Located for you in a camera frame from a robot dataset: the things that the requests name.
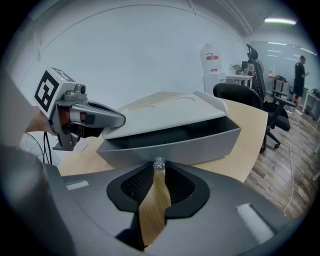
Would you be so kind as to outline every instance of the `white cable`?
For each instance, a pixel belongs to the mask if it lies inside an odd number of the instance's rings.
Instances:
[[[289,109],[286,109],[286,110],[288,110],[290,112],[289,114],[287,112],[288,118],[293,117],[293,118],[296,118],[298,120],[298,122],[295,122],[295,121],[292,121],[292,120],[289,119],[289,122],[293,123],[293,124],[296,124],[296,125],[300,124],[300,119],[298,118],[298,116],[297,115],[293,115],[293,112],[291,110],[289,110]]]
[[[288,207],[288,205],[290,204],[291,202],[291,199],[292,199],[292,196],[294,194],[294,170],[292,168],[292,160],[291,160],[291,146],[292,146],[292,132],[291,130],[290,131],[290,134],[291,134],[291,143],[290,143],[290,148],[289,148],[289,153],[290,153],[290,167],[291,167],[291,179],[292,179],[292,185],[291,185],[291,195],[290,195],[290,199],[289,199],[289,202],[287,203],[287,205],[284,207],[283,209],[283,213],[285,212],[286,208]]]

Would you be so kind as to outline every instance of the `black t-shirt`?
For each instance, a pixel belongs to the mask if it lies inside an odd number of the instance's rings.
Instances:
[[[305,82],[305,78],[301,77],[301,75],[305,75],[305,67],[300,62],[298,62],[294,66],[294,75],[295,75],[296,81],[302,82],[302,83]]]

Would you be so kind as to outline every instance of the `white lid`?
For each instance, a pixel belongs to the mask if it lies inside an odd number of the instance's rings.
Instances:
[[[121,111],[126,122],[119,128],[105,128],[105,140],[148,133],[172,127],[194,124],[228,115],[223,100],[196,90],[152,103],[124,108]]]

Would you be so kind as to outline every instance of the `curved desk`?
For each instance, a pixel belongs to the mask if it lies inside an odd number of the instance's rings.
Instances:
[[[177,93],[159,92],[129,105],[155,101]],[[198,163],[195,167],[226,175],[245,182],[258,157],[267,126],[268,114],[260,109],[231,100],[224,100],[228,106],[228,117],[241,127],[241,133],[230,155],[223,158]],[[87,147],[80,153],[68,152],[58,169],[62,176],[87,174],[111,170],[113,167],[104,161],[96,150],[103,142],[102,137],[85,139]],[[154,173],[154,183],[139,207],[140,226],[145,245],[149,245],[165,227],[165,209],[171,205],[165,185],[165,172]]]

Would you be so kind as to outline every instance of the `gray bin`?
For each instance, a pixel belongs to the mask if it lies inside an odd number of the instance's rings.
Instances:
[[[229,155],[241,128],[228,117],[105,140],[97,153],[114,168],[153,161],[192,165]]]

